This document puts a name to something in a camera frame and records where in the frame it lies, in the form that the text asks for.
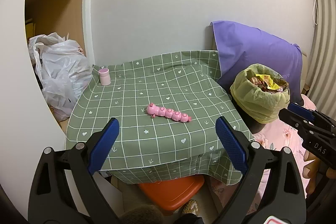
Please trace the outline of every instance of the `yellow plastic bag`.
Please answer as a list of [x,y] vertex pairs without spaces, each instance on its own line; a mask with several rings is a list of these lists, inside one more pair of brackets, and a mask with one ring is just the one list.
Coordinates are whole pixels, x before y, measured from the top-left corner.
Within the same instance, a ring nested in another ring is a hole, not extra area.
[[[256,75],[270,75],[273,82],[285,87],[283,92],[262,91],[250,82],[251,77]],[[276,120],[280,109],[287,108],[290,100],[288,83],[279,73],[261,64],[253,64],[238,73],[230,91],[236,103],[260,123]]]

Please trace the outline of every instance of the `metal screw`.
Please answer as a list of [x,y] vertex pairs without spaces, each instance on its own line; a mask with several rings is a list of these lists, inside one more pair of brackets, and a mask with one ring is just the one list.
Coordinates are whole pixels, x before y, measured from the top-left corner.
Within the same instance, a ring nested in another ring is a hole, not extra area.
[[289,147],[287,147],[287,146],[285,146],[284,148],[283,148],[283,151],[286,153],[286,154],[290,154],[292,151],[291,151],[291,149],[289,148]]
[[81,149],[84,148],[84,146],[85,146],[84,143],[77,143],[77,144],[76,144],[76,149],[81,150]]
[[253,148],[255,148],[255,149],[258,149],[258,148],[260,148],[260,143],[258,143],[258,142],[252,142],[252,143],[251,143],[251,146],[252,146]]
[[45,148],[45,150],[43,150],[43,152],[44,152],[45,154],[49,154],[49,153],[51,152],[51,148],[50,148],[50,147],[47,147],[47,148]]

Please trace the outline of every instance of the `blue gripper pad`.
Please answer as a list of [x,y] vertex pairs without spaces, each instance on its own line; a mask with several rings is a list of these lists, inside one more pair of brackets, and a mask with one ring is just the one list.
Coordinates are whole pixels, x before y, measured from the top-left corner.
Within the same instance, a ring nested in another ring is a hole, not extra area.
[[110,124],[108,123],[103,129],[104,133],[92,149],[89,165],[87,167],[89,173],[93,175],[94,172],[99,171],[103,166],[106,157],[108,156],[112,145],[119,134],[119,122],[114,119]]
[[302,106],[299,106],[299,105],[294,104],[294,103],[290,103],[288,105],[287,109],[290,110],[291,112],[294,112],[295,114],[303,117],[308,122],[313,122],[314,121],[314,115],[311,113],[311,111],[308,110],[308,109],[305,109]]
[[216,120],[216,133],[234,168],[245,175],[248,169],[246,153],[231,131],[231,126],[227,125],[221,117]]

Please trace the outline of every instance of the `floor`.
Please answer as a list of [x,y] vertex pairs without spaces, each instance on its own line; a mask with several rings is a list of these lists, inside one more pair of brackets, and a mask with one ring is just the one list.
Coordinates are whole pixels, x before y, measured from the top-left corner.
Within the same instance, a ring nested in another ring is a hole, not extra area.
[[[152,204],[136,184],[126,184],[121,180],[118,180],[118,189],[123,193],[125,212],[146,204]],[[217,217],[218,212],[206,182],[192,199],[197,200],[199,203],[201,208],[199,216],[203,218],[204,223],[211,224]],[[172,224],[178,217],[179,213],[165,216],[164,224]]]

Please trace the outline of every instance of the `human hand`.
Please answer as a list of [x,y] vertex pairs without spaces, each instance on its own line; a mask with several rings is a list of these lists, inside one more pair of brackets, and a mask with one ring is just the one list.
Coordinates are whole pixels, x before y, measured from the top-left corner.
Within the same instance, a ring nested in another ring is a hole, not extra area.
[[[306,150],[306,152],[303,156],[303,160],[304,161],[313,160],[312,162],[308,163],[303,168],[303,172],[302,172],[302,176],[305,179],[310,179],[309,182],[308,182],[308,185],[306,187],[306,193],[308,195],[310,195],[315,191],[316,174],[319,170],[321,160],[319,158],[317,158],[315,155],[313,155],[312,153],[310,153],[308,150]],[[328,168],[326,176],[330,179],[336,179],[336,170]]]

